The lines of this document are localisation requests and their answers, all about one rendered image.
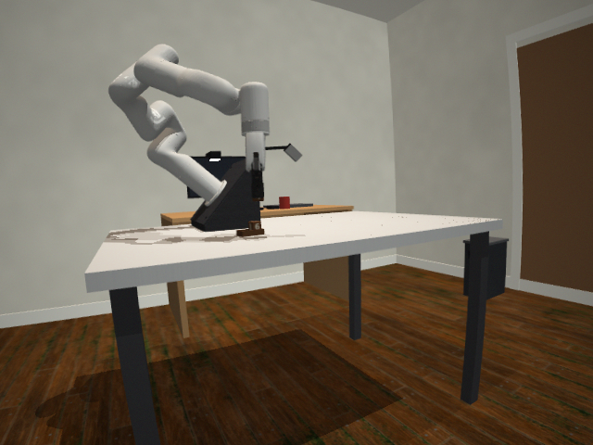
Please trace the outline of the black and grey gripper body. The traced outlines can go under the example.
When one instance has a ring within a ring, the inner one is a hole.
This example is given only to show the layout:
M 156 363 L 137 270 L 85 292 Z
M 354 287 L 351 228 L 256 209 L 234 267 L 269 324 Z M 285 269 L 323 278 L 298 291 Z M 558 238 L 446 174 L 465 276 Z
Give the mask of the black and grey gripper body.
M 254 161 L 254 152 L 259 153 L 259 170 L 262 168 L 262 171 L 265 171 L 266 144 L 264 134 L 270 135 L 270 132 L 248 131 L 242 133 L 242 136 L 246 136 L 246 170 L 248 172 L 250 172 L 250 170 L 247 168 L 249 168 L 249 166 L 251 166 L 252 162 Z M 260 167 L 260 163 L 262 163 L 262 167 Z

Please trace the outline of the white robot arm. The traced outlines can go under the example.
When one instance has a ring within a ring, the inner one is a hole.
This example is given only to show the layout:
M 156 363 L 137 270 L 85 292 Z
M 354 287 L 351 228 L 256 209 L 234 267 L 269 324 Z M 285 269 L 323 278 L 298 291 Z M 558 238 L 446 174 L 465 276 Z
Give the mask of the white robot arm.
M 108 93 L 143 140 L 155 139 L 147 149 L 148 158 L 204 198 L 209 206 L 227 182 L 220 182 L 195 160 L 177 153 L 187 136 L 173 108 L 164 101 L 149 107 L 140 94 L 151 86 L 177 97 L 188 96 L 225 115 L 241 114 L 242 133 L 269 132 L 268 87 L 264 83 L 245 83 L 241 90 L 236 89 L 220 77 L 187 69 L 178 62 L 172 47 L 158 44 L 120 74 L 108 87 Z

